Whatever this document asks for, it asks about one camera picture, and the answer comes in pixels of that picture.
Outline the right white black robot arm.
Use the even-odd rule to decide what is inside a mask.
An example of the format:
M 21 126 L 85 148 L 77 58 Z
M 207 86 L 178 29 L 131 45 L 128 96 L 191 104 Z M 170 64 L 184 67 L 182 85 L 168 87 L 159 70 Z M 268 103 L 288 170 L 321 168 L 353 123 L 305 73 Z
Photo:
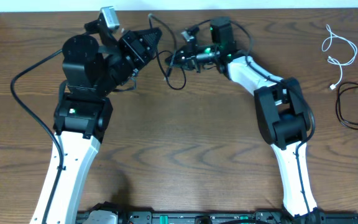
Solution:
M 185 45 L 166 59 L 169 67 L 200 72 L 214 65 L 228 80 L 240 85 L 254 98 L 257 124 L 263 140 L 273 149 L 283 184 L 283 206 L 297 222 L 316 221 L 306 161 L 307 142 L 315 131 L 313 112 L 295 78 L 271 74 L 241 50 L 234 38 L 237 23 L 228 17 L 209 20 L 212 43 L 200 45 L 199 25 L 185 29 Z

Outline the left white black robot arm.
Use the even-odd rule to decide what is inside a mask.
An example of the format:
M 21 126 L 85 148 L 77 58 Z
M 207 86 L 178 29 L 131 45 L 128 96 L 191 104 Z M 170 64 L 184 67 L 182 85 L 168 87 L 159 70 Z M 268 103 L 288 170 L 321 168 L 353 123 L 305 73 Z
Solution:
M 57 143 L 31 223 L 76 221 L 86 177 L 112 115 L 108 95 L 152 60 L 162 36 L 154 27 L 127 30 L 116 40 L 103 20 L 88 23 L 86 30 L 62 48 L 66 80 L 53 114 Z

